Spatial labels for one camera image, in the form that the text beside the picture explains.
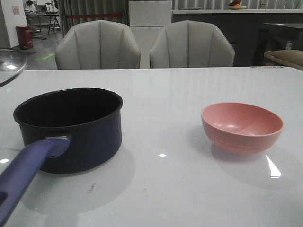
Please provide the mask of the fruit plate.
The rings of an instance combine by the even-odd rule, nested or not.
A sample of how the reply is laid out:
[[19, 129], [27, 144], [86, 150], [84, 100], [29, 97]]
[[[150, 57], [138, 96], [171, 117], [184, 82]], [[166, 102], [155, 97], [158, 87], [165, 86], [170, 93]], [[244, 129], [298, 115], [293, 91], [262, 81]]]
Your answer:
[[243, 6], [241, 4], [241, 0], [233, 0], [228, 4], [227, 8], [232, 10], [240, 10], [240, 9], [246, 9], [247, 6]]

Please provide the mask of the dark side appliance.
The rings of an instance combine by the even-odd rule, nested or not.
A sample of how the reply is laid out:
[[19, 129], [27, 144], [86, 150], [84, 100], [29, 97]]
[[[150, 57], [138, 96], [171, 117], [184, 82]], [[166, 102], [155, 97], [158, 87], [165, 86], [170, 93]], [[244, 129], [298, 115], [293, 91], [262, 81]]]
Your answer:
[[258, 31], [252, 66], [262, 66], [267, 62], [264, 57], [266, 51], [302, 49], [302, 23], [264, 23]]

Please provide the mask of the pink bowl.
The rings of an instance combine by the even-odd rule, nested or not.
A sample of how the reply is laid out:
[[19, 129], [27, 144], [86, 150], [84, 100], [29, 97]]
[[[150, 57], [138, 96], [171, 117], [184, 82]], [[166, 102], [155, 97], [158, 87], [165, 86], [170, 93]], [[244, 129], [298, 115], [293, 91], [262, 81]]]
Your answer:
[[269, 149], [284, 128], [284, 121], [274, 112], [237, 102], [211, 104], [201, 111], [201, 119], [214, 145], [243, 155]]

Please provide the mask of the dark counter with white top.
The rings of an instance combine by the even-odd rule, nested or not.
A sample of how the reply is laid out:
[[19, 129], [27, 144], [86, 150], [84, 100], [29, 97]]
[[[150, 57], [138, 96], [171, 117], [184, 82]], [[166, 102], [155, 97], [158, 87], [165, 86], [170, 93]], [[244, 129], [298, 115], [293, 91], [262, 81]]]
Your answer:
[[216, 25], [235, 50], [234, 66], [263, 65], [267, 33], [265, 23], [302, 23], [301, 9], [173, 10], [172, 21], [206, 22]]

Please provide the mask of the red bin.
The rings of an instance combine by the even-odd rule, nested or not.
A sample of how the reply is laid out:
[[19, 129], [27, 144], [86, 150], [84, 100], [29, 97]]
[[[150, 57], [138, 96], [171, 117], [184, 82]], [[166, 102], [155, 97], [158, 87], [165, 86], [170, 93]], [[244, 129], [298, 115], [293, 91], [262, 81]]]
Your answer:
[[21, 50], [28, 50], [33, 48], [33, 40], [29, 26], [16, 26], [16, 33]]

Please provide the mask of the white cabinet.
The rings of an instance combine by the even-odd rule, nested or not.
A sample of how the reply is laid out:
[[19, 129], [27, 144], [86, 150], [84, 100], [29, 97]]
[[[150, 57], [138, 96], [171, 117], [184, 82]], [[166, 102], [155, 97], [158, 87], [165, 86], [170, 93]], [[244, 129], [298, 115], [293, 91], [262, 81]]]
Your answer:
[[150, 67], [149, 54], [154, 39], [162, 26], [171, 23], [171, 11], [170, 0], [129, 1], [129, 26], [141, 51], [141, 69]]

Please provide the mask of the right grey chair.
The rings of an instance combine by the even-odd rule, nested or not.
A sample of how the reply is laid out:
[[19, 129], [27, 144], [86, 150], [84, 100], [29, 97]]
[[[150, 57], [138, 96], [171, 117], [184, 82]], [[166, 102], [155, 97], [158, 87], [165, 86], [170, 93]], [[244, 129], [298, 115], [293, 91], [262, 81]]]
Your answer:
[[217, 26], [190, 20], [163, 26], [149, 55], [151, 68], [232, 67], [234, 57]]

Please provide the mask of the grey chair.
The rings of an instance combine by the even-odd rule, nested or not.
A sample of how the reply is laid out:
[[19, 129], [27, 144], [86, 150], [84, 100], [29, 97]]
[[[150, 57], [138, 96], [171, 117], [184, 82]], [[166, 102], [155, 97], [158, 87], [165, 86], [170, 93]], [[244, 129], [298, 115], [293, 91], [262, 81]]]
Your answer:
[[234, 57], [217, 26], [190, 20], [163, 26], [149, 55], [151, 68], [232, 67]]
[[138, 69], [141, 52], [129, 26], [97, 20], [74, 25], [55, 51], [59, 70]]

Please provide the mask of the beige sofa cushion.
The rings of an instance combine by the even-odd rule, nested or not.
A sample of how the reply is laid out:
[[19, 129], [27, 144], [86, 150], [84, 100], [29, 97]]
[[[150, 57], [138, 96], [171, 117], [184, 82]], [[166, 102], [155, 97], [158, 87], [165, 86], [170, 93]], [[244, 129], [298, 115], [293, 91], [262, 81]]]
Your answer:
[[269, 60], [266, 65], [279, 65], [303, 70], [303, 52], [300, 50], [266, 51], [264, 57]]

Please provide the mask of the dark blue saucepan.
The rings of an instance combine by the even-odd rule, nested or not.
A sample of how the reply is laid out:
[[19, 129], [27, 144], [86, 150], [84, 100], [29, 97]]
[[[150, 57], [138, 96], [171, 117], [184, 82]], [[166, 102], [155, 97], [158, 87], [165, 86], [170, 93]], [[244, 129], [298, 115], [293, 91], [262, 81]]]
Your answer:
[[86, 171], [108, 161], [122, 143], [123, 100], [113, 91], [73, 88], [35, 96], [14, 111], [24, 148], [0, 175], [5, 225], [39, 170]]

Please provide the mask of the glass pot lid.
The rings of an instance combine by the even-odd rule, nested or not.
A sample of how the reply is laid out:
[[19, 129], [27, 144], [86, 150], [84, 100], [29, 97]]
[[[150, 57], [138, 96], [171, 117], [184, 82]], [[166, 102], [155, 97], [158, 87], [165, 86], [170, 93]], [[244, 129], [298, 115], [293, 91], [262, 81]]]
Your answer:
[[27, 55], [17, 49], [0, 49], [0, 86], [13, 81], [27, 66]]

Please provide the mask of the left grey chair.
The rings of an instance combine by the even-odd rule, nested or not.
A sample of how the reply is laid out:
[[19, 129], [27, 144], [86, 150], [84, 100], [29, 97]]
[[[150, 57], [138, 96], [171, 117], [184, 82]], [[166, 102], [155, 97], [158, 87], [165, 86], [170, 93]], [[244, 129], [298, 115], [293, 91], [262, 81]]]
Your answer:
[[141, 52], [129, 26], [97, 20], [74, 25], [55, 51], [59, 70], [138, 69]]

